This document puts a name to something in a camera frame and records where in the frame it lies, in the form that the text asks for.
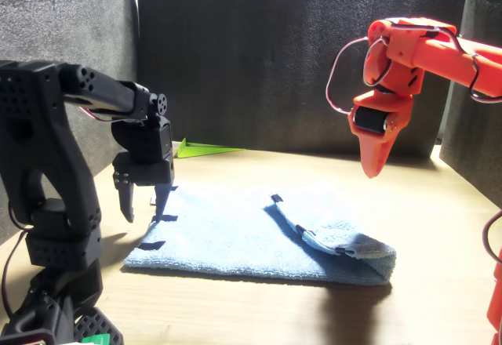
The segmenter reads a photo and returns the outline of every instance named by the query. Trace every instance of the gray backdrop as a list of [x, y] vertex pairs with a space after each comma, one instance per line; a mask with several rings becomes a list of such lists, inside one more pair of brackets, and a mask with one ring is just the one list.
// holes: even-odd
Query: gray backdrop
[[[0, 0], [0, 60], [86, 64], [113, 78], [135, 79], [136, 17], [131, 0]], [[93, 174], [118, 145], [110, 126], [67, 106], [71, 128]], [[0, 189], [0, 242], [15, 232]]]

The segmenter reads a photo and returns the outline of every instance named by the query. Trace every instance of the wooden table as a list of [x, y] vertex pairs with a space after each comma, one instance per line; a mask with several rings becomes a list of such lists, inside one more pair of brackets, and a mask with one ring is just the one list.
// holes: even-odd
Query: wooden table
[[[176, 160], [176, 181], [301, 185], [334, 183], [370, 234], [398, 251], [388, 287], [225, 281], [122, 271], [154, 208], [136, 188], [135, 223], [118, 207], [109, 166], [96, 177], [103, 210], [104, 291], [98, 306], [127, 344], [488, 345], [494, 262], [481, 242], [494, 204], [441, 162], [396, 162], [368, 180], [357, 161], [261, 151]], [[494, 236], [502, 239], [501, 227]], [[0, 247], [3, 265], [17, 236]], [[26, 247], [9, 269], [17, 308], [38, 270]], [[5, 321], [5, 313], [0, 313]]]

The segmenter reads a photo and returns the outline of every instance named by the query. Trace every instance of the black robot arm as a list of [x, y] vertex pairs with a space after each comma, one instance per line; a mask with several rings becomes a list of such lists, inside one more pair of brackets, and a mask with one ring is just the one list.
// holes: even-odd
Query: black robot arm
[[[129, 222], [134, 183], [155, 186], [156, 216], [173, 185], [164, 95], [80, 65], [0, 61], [0, 175], [9, 210], [31, 226], [26, 239], [31, 262], [44, 267], [2, 330], [0, 345], [70, 343], [96, 333], [110, 333], [112, 344], [123, 343], [94, 307], [102, 290], [101, 211], [65, 102], [112, 121], [112, 134], [125, 148], [113, 161], [113, 179]], [[42, 174], [61, 199], [45, 197]]]

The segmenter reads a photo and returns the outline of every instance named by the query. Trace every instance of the blue towel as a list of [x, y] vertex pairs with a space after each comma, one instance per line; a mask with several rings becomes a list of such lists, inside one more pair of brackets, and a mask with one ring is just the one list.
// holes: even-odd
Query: blue towel
[[395, 266], [395, 250], [364, 235], [324, 186], [182, 184], [165, 214], [126, 266], [355, 285], [387, 284]]

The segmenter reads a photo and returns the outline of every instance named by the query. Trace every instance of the wire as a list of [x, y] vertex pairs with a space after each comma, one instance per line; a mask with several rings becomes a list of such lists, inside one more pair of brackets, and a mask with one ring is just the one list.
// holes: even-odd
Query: wire
[[389, 59], [387, 66], [385, 67], [385, 70], [378, 76], [378, 78], [375, 80], [374, 83], [370, 84], [369, 82], [366, 81], [366, 61], [368, 60], [369, 53], [373, 49], [375, 45], [378, 43], [383, 43], [385, 47], [389, 46], [389, 41], [388, 38], [385, 38], [383, 35], [380, 36], [375, 42], [371, 44], [371, 46], [368, 48], [368, 51], [366, 52], [366, 57], [364, 59], [364, 64], [362, 66], [362, 81], [367, 85], [367, 86], [377, 86], [380, 84], [380, 82], [387, 76], [389, 71], [391, 70], [392, 67], [392, 60]]
[[13, 316], [13, 310], [10, 307], [9, 300], [7, 299], [7, 287], [6, 287], [6, 279], [7, 279], [7, 269], [9, 267], [10, 260], [13, 258], [14, 252], [17, 249], [17, 246], [21, 243], [23, 240], [24, 235], [26, 234], [26, 231], [21, 231], [21, 234], [19, 235], [19, 238], [17, 239], [16, 244], [14, 245], [13, 250], [10, 252], [9, 257], [7, 258], [7, 261], [5, 262], [5, 266], [3, 267], [3, 273], [2, 273], [2, 303], [3, 303], [3, 308], [5, 309], [5, 312], [7, 313], [7, 316], [9, 319]]
[[355, 39], [354, 41], [347, 43], [338, 52], [338, 54], [336, 55], [335, 61], [333, 62], [333, 65], [331, 67], [331, 71], [329, 73], [329, 78], [328, 78], [328, 83], [326, 84], [326, 100], [328, 101], [328, 103], [329, 103], [329, 105], [331, 106], [332, 109], [334, 109], [335, 111], [340, 112], [341, 114], [349, 115], [351, 112], [350, 111], [346, 111], [346, 110], [338, 107], [336, 104], [334, 104], [333, 101], [331, 100], [330, 95], [329, 95], [329, 84], [331, 83], [331, 79], [333, 78], [333, 72], [335, 71], [336, 63], [338, 62], [338, 58], [340, 57], [340, 55], [342, 54], [342, 52], [345, 51], [346, 48], [350, 47], [351, 45], [354, 45], [355, 43], [364, 42], [364, 41], [367, 41], [367, 40], [368, 40], [368, 37], [362, 37], [362, 38]]
[[467, 53], [465, 49], [462, 48], [460, 45], [460, 41], [458, 40], [457, 36], [447, 27], [440, 27], [440, 26], [428, 26], [428, 25], [405, 25], [405, 24], [392, 24], [393, 29], [401, 29], [401, 30], [422, 30], [422, 31], [433, 31], [433, 32], [438, 32], [442, 33], [444, 35], [447, 35], [449, 39], [453, 42], [455, 45], [455, 48], [460, 52], [460, 53], [465, 53], [467, 55], [470, 55], [470, 53]]
[[472, 66], [474, 67], [476, 74], [472, 79], [471, 84], [469, 85], [469, 90], [471, 90], [471, 98], [481, 104], [499, 104], [502, 102], [502, 96], [496, 96], [496, 97], [480, 96], [478, 93], [475, 93], [474, 91], [474, 85], [476, 81], [478, 81], [478, 76], [479, 76], [479, 65], [476, 59], [477, 57], [478, 57], [477, 53], [472, 55]]
[[17, 222], [16, 216], [14, 216], [14, 209], [13, 209], [13, 206], [10, 203], [10, 201], [9, 201], [9, 218], [12, 221], [12, 223], [14, 224], [14, 226], [17, 227], [19, 230], [26, 231], [26, 232], [30, 231], [29, 227], [24, 227], [19, 222]]
[[87, 110], [84, 107], [80, 107], [82, 111], [84, 111], [88, 116], [93, 118], [94, 120], [97, 120], [98, 122], [106, 122], [106, 123], [113, 123], [113, 122], [123, 122], [125, 119], [102, 119], [98, 118], [95, 114], [93, 114], [91, 111]]
[[483, 245], [485, 246], [485, 250], [495, 261], [497, 261], [500, 264], [502, 264], [502, 260], [499, 259], [496, 253], [492, 250], [492, 247], [489, 245], [488, 233], [491, 226], [501, 217], [502, 217], [502, 210], [500, 210], [495, 216], [489, 219], [489, 221], [483, 227], [483, 232], [482, 232], [482, 239], [483, 239]]

